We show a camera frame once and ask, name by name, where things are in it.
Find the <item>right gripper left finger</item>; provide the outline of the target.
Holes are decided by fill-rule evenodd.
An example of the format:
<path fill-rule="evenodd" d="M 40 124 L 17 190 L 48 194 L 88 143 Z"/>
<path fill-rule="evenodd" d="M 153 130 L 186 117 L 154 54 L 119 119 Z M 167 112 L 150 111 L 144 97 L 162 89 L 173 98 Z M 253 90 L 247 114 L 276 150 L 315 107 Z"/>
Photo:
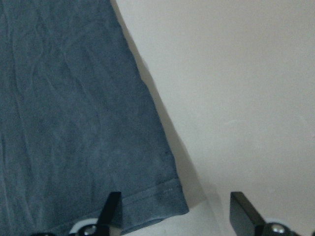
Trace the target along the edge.
<path fill-rule="evenodd" d="M 121 192 L 111 192 L 96 223 L 95 236 L 109 236 L 110 224 L 121 200 Z"/>

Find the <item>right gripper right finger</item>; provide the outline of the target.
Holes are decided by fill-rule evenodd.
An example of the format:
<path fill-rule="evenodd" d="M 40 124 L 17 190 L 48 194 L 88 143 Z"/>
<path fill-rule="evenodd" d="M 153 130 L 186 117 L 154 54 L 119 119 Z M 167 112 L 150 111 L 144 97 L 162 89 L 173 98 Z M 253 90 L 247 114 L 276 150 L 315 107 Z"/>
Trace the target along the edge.
<path fill-rule="evenodd" d="M 266 222 L 243 192 L 231 192 L 230 224 L 237 236 L 261 236 Z"/>

